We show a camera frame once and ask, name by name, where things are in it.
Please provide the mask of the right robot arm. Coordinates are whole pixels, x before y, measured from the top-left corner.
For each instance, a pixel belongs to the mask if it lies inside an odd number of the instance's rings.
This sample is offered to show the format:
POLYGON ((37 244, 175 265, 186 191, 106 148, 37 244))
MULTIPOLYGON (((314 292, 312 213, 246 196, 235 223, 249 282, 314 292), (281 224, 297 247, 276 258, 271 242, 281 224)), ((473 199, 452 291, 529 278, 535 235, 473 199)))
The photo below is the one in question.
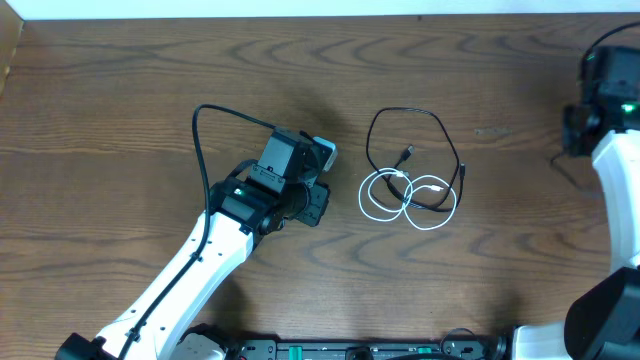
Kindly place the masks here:
POLYGON ((564 109, 563 148, 590 158, 607 211, 609 275, 564 320, 515 329, 511 358, 639 356, 639 52, 596 46, 581 59, 580 100, 564 109))

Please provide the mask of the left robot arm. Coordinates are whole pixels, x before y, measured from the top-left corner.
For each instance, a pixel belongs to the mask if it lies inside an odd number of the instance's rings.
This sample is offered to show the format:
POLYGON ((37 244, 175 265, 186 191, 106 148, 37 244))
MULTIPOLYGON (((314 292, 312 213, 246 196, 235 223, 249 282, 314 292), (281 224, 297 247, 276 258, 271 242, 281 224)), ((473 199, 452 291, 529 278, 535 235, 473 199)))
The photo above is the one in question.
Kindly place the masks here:
POLYGON ((318 225, 330 195, 318 178, 337 154, 321 137, 274 129, 259 159, 241 162, 209 190, 184 245, 129 309, 92 340, 71 334, 57 358, 236 358, 239 345, 192 322, 266 235, 288 220, 318 225))

